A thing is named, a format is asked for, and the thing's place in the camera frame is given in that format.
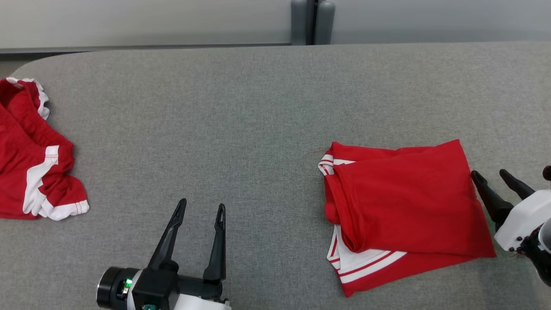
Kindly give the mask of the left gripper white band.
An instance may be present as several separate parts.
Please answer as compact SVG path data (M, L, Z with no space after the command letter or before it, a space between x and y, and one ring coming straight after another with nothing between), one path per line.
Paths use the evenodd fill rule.
M215 218L215 237L203 279L178 275L172 255L187 200L179 200L150 259L148 269L108 268L96 289L99 307L111 310L230 310L222 298L226 279L226 206Z

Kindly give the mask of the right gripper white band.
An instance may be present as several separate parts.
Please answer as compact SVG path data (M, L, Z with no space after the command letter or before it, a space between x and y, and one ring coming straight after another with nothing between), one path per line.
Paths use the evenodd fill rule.
M500 169L499 175L520 197L521 202L517 205L513 206L494 192L478 171L471 171L471 179L492 222L502 224L494 235L498 245L505 251L517 249L526 237L536 232L536 246L549 253L551 191L535 191L506 169Z

